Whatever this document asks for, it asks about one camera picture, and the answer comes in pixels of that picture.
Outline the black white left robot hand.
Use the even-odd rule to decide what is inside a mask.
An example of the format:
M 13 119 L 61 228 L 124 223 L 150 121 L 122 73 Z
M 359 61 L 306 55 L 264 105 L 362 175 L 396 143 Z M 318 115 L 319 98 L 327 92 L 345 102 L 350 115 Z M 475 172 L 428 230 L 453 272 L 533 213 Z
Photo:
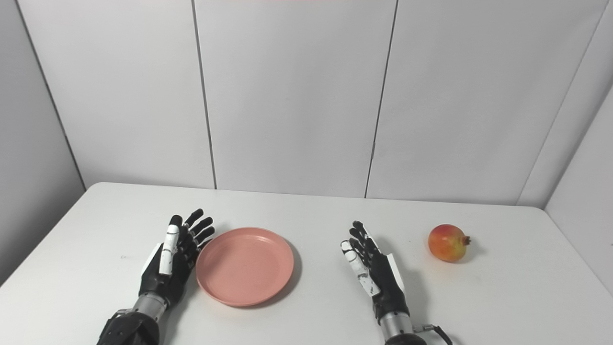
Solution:
M 173 215 L 164 240 L 156 244 L 141 274 L 139 295 L 155 293 L 168 306 L 181 300 L 202 249 L 215 233 L 213 219 L 195 210 L 187 219 Z

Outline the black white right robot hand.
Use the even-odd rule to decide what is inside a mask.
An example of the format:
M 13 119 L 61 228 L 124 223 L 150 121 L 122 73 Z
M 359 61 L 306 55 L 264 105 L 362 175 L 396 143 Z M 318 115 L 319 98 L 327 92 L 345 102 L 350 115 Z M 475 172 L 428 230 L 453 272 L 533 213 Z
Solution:
M 410 315 L 404 283 L 393 255 L 381 251 L 361 221 L 353 221 L 350 238 L 341 241 L 341 251 L 359 284 L 372 299 L 377 323 L 388 314 Z

